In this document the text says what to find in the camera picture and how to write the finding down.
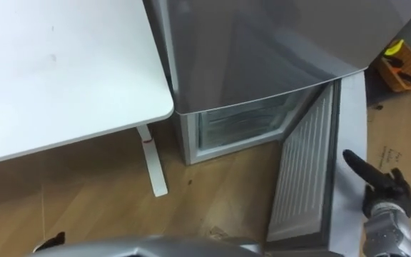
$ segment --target open freezer door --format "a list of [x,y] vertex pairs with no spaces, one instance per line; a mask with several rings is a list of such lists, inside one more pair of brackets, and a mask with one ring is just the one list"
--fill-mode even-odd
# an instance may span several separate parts
[[365,159],[365,78],[332,82],[283,143],[266,251],[273,256],[358,256],[364,181],[342,152]]

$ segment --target table top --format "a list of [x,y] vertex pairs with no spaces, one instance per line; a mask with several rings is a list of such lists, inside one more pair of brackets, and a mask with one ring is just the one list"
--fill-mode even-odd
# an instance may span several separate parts
[[0,0],[0,161],[172,112],[141,0]]

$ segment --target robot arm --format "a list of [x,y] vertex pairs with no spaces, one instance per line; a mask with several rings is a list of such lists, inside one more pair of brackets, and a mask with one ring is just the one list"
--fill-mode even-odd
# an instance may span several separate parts
[[398,168],[383,174],[350,150],[343,152],[350,168],[367,182],[362,212],[366,241],[363,253],[411,257],[411,188]]

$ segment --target gray refrigerator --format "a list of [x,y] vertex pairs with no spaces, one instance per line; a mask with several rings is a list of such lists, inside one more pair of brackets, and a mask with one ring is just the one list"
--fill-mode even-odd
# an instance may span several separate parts
[[186,164],[279,140],[266,250],[358,256],[364,182],[342,152],[366,157],[362,71],[410,20],[411,1],[146,5]]

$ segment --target desk leg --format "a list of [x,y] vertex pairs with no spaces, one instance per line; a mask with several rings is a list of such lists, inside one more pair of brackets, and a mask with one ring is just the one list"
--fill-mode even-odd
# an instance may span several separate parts
[[150,175],[151,186],[156,197],[168,193],[168,187],[164,180],[163,169],[160,158],[156,150],[155,140],[151,137],[147,125],[137,127],[137,131],[142,138],[143,152],[146,156],[148,175]]

